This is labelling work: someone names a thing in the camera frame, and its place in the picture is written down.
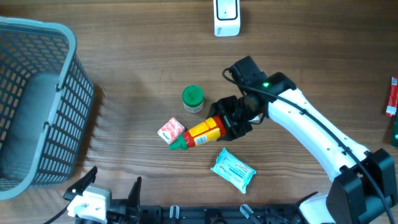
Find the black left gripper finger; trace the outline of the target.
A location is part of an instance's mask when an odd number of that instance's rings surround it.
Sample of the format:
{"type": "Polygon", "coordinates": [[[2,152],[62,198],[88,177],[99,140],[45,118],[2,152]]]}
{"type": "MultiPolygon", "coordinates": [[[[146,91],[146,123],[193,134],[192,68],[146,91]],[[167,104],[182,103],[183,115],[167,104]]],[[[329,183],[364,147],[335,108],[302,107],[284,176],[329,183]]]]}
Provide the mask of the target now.
{"type": "Polygon", "coordinates": [[[67,201],[72,201],[77,195],[82,196],[87,186],[95,182],[97,172],[98,168],[94,166],[85,176],[67,188],[63,198],[67,201]]]}
{"type": "Polygon", "coordinates": [[[142,177],[138,177],[128,196],[128,207],[139,208],[140,206],[140,193],[141,193],[142,177]]]}

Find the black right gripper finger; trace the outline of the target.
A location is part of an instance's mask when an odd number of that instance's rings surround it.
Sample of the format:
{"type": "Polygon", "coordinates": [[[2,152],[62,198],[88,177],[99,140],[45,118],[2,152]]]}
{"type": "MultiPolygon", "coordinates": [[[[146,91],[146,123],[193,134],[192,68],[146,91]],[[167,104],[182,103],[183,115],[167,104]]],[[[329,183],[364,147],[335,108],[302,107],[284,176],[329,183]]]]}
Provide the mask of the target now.
{"type": "Polygon", "coordinates": [[[207,118],[219,116],[220,119],[237,120],[238,98],[236,96],[228,96],[222,98],[210,105],[207,118]]]}
{"type": "Polygon", "coordinates": [[[232,122],[228,120],[221,120],[226,130],[226,134],[222,134],[218,141],[233,141],[240,137],[245,136],[248,132],[252,131],[252,125],[244,122],[232,122]]]}

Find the yellow red sauce bottle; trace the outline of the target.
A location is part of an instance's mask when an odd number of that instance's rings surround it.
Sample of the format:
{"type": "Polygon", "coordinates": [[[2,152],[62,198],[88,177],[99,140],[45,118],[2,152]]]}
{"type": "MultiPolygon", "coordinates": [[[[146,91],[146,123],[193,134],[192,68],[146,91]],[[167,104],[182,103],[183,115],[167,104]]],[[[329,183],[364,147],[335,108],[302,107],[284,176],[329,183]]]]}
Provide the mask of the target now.
{"type": "Polygon", "coordinates": [[[177,149],[187,150],[206,142],[218,140],[225,135],[226,128],[221,118],[216,115],[179,135],[176,141],[169,146],[169,149],[171,151],[177,149]]]}

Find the green lid jar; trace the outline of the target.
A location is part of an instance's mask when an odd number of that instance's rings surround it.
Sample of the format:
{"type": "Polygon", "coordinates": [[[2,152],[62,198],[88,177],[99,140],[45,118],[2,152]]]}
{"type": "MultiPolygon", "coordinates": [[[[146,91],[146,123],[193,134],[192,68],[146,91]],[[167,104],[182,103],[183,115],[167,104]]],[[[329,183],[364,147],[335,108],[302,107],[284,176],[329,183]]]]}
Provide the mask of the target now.
{"type": "Polygon", "coordinates": [[[205,95],[197,85],[187,86],[182,93],[183,107],[189,113],[198,113],[203,109],[205,95]]]}

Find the teal wet wipes pack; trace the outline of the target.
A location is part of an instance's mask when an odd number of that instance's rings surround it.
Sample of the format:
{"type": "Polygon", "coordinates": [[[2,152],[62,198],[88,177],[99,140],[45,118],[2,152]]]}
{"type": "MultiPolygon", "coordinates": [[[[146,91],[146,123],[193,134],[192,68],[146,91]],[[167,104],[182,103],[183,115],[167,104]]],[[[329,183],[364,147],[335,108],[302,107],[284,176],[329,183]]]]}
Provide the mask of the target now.
{"type": "Polygon", "coordinates": [[[210,169],[220,177],[233,184],[242,194],[257,172],[240,161],[224,148],[216,158],[215,165],[210,169]]]}

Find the small red white box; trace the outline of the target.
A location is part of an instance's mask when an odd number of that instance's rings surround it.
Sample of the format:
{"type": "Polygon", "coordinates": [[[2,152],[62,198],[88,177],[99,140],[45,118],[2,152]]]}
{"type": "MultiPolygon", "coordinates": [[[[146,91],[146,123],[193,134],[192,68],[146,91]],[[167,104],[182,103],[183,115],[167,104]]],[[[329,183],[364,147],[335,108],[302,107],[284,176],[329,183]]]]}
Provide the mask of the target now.
{"type": "Polygon", "coordinates": [[[185,131],[185,126],[176,118],[171,117],[157,132],[157,134],[167,143],[172,144],[179,135],[185,131]]]}

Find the red snack packet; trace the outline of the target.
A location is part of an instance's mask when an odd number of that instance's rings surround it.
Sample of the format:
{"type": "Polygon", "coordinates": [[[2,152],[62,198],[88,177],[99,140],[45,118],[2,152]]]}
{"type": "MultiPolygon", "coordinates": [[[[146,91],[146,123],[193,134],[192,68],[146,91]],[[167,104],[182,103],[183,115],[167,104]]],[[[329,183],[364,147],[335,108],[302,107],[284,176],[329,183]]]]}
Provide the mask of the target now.
{"type": "Polygon", "coordinates": [[[393,117],[397,114],[397,77],[391,77],[386,115],[393,117]]]}

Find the green 3M gloves package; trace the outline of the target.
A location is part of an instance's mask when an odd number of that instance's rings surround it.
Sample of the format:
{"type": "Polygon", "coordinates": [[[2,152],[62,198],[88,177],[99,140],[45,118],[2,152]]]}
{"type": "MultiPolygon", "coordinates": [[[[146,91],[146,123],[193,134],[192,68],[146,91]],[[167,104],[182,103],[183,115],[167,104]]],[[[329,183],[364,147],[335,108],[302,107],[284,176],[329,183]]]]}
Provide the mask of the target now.
{"type": "Polygon", "coordinates": [[[394,122],[392,124],[392,140],[391,140],[391,144],[394,147],[398,146],[398,116],[397,115],[395,115],[394,122]]]}

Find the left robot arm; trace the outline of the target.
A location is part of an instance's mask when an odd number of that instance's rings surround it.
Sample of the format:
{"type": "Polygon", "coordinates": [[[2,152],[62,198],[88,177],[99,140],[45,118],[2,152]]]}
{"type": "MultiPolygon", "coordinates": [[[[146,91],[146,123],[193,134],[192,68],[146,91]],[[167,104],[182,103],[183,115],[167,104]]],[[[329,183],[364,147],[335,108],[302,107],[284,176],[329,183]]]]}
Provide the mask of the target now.
{"type": "Polygon", "coordinates": [[[67,188],[63,198],[69,202],[68,216],[77,224],[139,223],[142,178],[137,178],[127,198],[114,199],[111,189],[95,184],[97,172],[94,166],[67,188]]]}

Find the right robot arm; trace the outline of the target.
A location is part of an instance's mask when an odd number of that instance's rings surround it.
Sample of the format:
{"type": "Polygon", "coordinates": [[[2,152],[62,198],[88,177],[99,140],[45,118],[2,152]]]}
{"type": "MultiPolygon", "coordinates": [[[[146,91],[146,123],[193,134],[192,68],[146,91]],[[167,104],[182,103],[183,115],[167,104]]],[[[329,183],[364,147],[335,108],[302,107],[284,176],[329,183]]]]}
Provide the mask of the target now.
{"type": "Polygon", "coordinates": [[[241,97],[213,103],[210,116],[221,118],[224,141],[243,137],[266,118],[293,135],[320,163],[331,181],[327,194],[312,193],[296,204],[302,223],[369,223],[397,204],[392,156],[358,144],[318,112],[283,73],[267,76],[251,57],[223,70],[241,97]]]}

